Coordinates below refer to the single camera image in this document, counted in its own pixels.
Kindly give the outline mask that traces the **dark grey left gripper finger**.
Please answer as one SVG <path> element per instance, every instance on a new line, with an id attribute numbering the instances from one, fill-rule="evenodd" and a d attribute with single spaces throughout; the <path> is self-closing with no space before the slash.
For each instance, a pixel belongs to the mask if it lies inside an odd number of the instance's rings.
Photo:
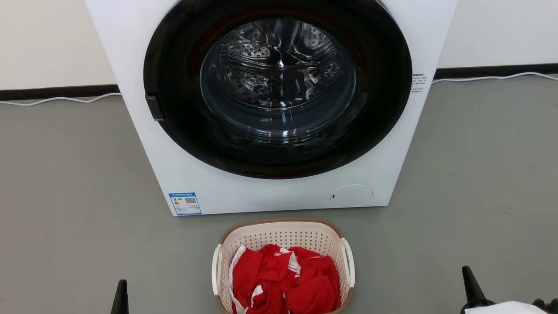
<path id="1" fill-rule="evenodd" d="M 114 296 L 110 314 L 129 314 L 127 281 L 120 280 Z"/>

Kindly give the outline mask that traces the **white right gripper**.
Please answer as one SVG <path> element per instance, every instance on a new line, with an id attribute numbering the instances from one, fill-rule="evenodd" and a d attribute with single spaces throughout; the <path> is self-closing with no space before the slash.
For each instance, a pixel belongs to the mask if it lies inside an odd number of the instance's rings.
<path id="1" fill-rule="evenodd" d="M 532 304 L 508 301 L 496 304 L 488 300 L 469 266 L 462 267 L 463 283 L 466 291 L 466 304 L 461 314 L 546 314 L 547 312 Z"/>

